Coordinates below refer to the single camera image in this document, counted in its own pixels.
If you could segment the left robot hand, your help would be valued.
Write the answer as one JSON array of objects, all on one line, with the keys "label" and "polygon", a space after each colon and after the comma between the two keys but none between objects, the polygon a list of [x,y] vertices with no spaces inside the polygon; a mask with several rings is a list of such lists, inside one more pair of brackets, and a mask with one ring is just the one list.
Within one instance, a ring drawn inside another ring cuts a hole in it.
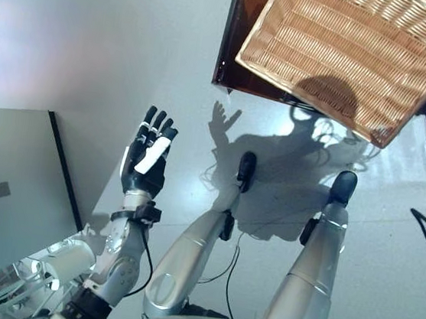
[{"label": "left robot hand", "polygon": [[171,144],[178,131],[164,110],[151,106],[132,142],[125,148],[119,173],[122,192],[142,190],[153,199],[164,185],[164,171]]}]

